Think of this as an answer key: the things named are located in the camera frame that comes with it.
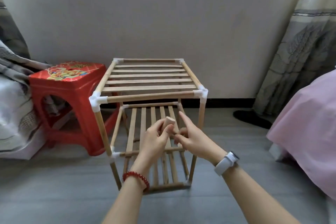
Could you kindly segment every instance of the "smartwatch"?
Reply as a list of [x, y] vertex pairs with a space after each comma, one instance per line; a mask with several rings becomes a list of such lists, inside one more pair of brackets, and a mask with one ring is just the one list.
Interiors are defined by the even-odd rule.
[[239, 157], [230, 151], [222, 160], [215, 166], [215, 172], [217, 175], [221, 176], [229, 167], [239, 160]]

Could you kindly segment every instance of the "red plastic stool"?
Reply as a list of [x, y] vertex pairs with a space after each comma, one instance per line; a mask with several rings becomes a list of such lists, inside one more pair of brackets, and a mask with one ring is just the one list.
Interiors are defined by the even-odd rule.
[[[89, 96], [105, 72], [103, 64], [71, 61], [29, 76], [33, 102], [43, 122], [49, 143], [79, 144], [85, 147], [91, 156], [100, 155], [105, 151], [89, 102]], [[63, 108], [60, 115], [50, 116], [43, 103], [43, 98], [47, 95], [61, 97], [70, 106]], [[118, 109], [119, 106], [104, 123], [107, 133], [115, 126]], [[75, 113], [81, 130], [54, 129], [53, 125], [71, 110]]]

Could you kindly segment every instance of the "bracelet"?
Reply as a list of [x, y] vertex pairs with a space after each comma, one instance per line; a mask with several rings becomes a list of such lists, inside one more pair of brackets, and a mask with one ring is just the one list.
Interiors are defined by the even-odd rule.
[[145, 178], [145, 176], [134, 172], [134, 171], [128, 171], [126, 173], [123, 174], [123, 180], [125, 181], [129, 176], [135, 176], [140, 178], [141, 180], [143, 180], [143, 182], [146, 184], [146, 188], [143, 190], [144, 192], [149, 190], [149, 182], [147, 181], [147, 179]]

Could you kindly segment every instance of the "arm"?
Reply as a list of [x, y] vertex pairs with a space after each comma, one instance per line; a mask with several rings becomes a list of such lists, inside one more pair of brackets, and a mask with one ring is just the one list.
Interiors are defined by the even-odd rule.
[[[179, 135], [175, 135], [175, 143], [181, 143], [192, 154], [216, 166], [227, 152], [197, 128], [185, 114], [179, 112], [179, 115], [187, 128], [182, 128]], [[222, 176], [249, 224], [299, 224], [237, 164]]]
[[[131, 167], [131, 171], [148, 177], [150, 167], [161, 156], [169, 134], [171, 134], [174, 129], [173, 125], [167, 126], [159, 137], [159, 131], [164, 120], [165, 119], [158, 120], [153, 126], [147, 129], [141, 143], [139, 155]], [[112, 208], [107, 213], [103, 224], [136, 223], [145, 188], [146, 185], [141, 179], [129, 176], [125, 180]]]

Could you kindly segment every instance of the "pink cloth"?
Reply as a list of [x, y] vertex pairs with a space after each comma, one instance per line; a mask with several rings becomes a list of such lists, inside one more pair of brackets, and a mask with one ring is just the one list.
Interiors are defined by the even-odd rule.
[[267, 134], [336, 200], [336, 70], [299, 90]]

